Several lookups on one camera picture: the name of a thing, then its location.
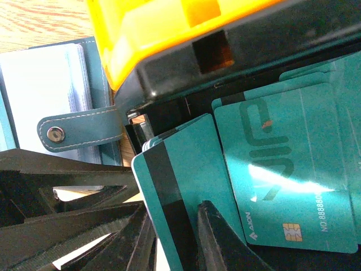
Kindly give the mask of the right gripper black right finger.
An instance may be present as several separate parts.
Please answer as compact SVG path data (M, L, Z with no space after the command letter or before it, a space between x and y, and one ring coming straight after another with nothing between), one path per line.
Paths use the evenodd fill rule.
M237 236L215 205L205 200L197 213L200 270L270 270Z

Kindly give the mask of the teal card holder wallet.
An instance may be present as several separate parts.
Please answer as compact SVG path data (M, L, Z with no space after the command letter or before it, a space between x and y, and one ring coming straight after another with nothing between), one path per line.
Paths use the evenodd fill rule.
M121 121L94 37L1 54L1 150L121 166Z

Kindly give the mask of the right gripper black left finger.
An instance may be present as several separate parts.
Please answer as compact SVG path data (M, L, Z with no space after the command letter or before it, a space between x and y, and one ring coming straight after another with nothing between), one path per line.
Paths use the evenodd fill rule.
M131 168L1 152L1 269L155 270L157 240Z

